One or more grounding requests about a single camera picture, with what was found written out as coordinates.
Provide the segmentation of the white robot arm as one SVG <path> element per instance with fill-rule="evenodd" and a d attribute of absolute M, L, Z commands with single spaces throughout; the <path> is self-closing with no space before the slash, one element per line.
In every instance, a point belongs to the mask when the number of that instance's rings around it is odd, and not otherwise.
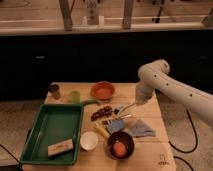
<path fill-rule="evenodd" d="M 184 105 L 213 129 L 213 95 L 169 77 L 169 72 L 170 66 L 163 59 L 141 66 L 138 70 L 140 81 L 136 85 L 135 103 L 145 104 L 157 89 Z"/>

